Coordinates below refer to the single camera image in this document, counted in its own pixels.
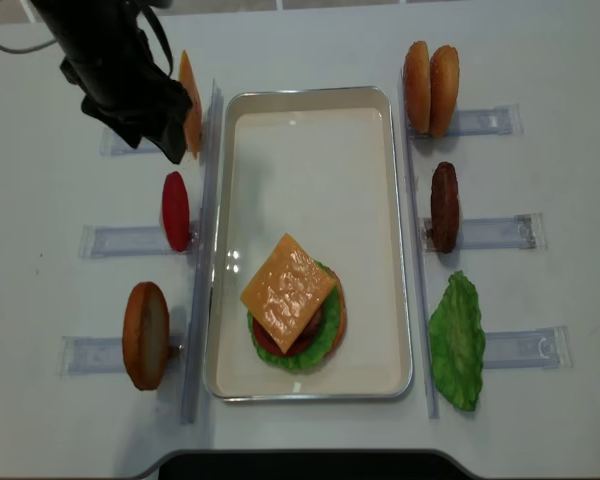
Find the cheese slice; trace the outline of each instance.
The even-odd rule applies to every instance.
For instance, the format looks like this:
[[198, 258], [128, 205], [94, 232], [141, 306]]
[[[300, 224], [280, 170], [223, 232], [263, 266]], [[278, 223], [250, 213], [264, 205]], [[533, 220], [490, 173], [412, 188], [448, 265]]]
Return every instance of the cheese slice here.
[[287, 233], [240, 300], [286, 353], [335, 285]]
[[189, 99], [193, 104], [189, 115], [184, 122], [184, 136], [187, 140], [187, 147], [190, 152], [193, 152], [193, 156], [198, 158], [198, 152], [200, 151], [200, 132], [202, 132], [202, 104], [200, 103], [200, 94], [198, 93], [198, 86], [196, 80], [193, 77], [193, 70], [191, 70], [191, 63], [189, 62], [189, 56], [187, 51], [182, 51], [180, 57], [180, 83], [189, 94]]

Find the tray rim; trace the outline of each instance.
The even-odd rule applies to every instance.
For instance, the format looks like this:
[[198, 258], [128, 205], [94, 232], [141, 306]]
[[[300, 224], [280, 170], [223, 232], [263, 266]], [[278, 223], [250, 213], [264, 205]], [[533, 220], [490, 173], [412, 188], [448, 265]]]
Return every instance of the tray rim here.
[[[209, 380], [207, 379], [207, 362], [209, 355], [209, 330], [210, 327], [207, 326], [205, 332], [205, 345], [204, 345], [204, 360], [202, 365], [202, 376], [204, 386], [214, 398], [222, 400], [226, 403], [251, 403], [251, 402], [283, 402], [283, 401], [356, 401], [356, 400], [390, 400], [395, 399], [402, 394], [404, 394], [413, 381], [413, 345], [411, 342], [411, 321], [409, 315], [409, 301], [408, 301], [408, 292], [407, 292], [407, 283], [406, 283], [406, 267], [405, 267], [405, 253], [404, 253], [404, 238], [402, 234], [402, 209], [400, 205], [400, 187], [398, 182], [398, 159], [396, 155], [396, 145], [395, 145], [395, 131], [393, 127], [393, 109], [391, 107], [391, 100], [387, 96], [387, 94], [379, 87], [373, 85], [364, 85], [364, 86], [352, 86], [352, 87], [337, 87], [337, 88], [316, 88], [316, 89], [304, 89], [304, 90], [270, 90], [264, 92], [244, 92], [235, 95], [227, 104], [225, 115], [224, 115], [224, 125], [223, 125], [223, 155], [222, 155], [222, 175], [218, 177], [218, 185], [222, 187], [224, 183], [224, 169], [225, 159], [227, 156], [227, 152], [224, 151], [224, 146], [226, 142], [226, 133], [227, 133], [227, 123], [229, 122], [229, 111], [234, 104], [243, 97], [257, 97], [257, 96], [271, 96], [271, 95], [301, 95], [307, 93], [328, 93], [328, 92], [341, 92], [343, 90], [375, 90], [382, 95], [382, 97], [387, 102], [388, 114], [389, 114], [389, 134], [391, 138], [391, 156], [393, 158], [393, 186], [395, 189], [396, 195], [396, 212], [398, 217], [398, 245], [399, 245], [399, 253], [400, 253], [400, 280], [402, 283], [402, 297], [404, 303], [404, 321], [406, 323], [406, 333], [407, 333], [407, 345], [409, 348], [409, 372], [407, 374], [407, 379], [404, 382], [404, 385], [400, 385], [400, 387], [393, 392], [389, 393], [369, 393], [369, 394], [314, 394], [314, 393], [285, 393], [285, 394], [261, 394], [261, 395], [230, 395], [225, 396], [217, 392], [214, 388], [211, 387]], [[217, 246], [218, 246], [218, 233], [220, 229], [220, 212], [222, 210], [222, 201], [218, 202], [217, 211], [216, 211], [216, 221], [215, 221], [215, 251], [214, 251], [214, 259], [213, 265], [215, 270], [215, 263], [218, 259], [217, 256]], [[217, 279], [212, 280], [211, 291], [213, 292], [213, 287], [216, 285]], [[211, 309], [213, 303], [210, 302], [209, 305], [209, 322], [211, 322]]]

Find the top bun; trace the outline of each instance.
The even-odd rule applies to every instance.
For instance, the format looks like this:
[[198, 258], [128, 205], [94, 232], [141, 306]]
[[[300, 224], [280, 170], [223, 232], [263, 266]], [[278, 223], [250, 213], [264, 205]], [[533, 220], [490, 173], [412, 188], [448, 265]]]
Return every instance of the top bun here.
[[427, 133], [431, 111], [427, 42], [411, 45], [404, 61], [402, 79], [409, 122], [418, 133]]
[[432, 137], [444, 136], [458, 98], [460, 63], [455, 48], [445, 45], [431, 57], [431, 118], [429, 133]]

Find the fake hamburger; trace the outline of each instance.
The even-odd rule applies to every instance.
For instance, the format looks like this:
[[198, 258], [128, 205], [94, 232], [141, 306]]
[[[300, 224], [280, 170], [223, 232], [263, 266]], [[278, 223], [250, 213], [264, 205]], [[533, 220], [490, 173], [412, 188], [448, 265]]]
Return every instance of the fake hamburger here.
[[258, 356], [289, 371], [312, 370], [342, 342], [347, 312], [333, 270], [314, 261], [289, 234], [240, 297]]

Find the red tomato slice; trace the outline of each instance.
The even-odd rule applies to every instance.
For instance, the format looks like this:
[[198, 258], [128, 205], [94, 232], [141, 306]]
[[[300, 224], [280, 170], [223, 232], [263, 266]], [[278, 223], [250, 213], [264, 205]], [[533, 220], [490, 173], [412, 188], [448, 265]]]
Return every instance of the red tomato slice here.
[[189, 246], [189, 197], [178, 172], [167, 175], [162, 189], [162, 221], [169, 245], [176, 252]]

